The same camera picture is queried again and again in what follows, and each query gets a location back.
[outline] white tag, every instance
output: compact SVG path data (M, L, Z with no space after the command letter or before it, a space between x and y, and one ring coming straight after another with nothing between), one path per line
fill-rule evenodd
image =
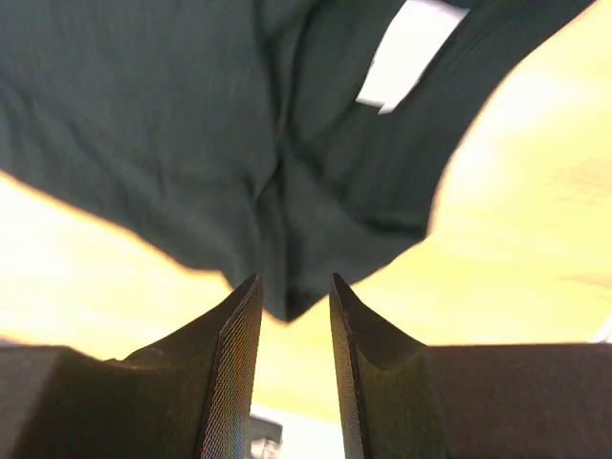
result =
M382 37L357 102L391 112L468 11L440 0L407 0Z

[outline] clothing tag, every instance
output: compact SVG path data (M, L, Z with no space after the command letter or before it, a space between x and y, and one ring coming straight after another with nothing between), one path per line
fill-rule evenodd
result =
M468 11L441 0L407 0L382 38L357 102L391 112Z

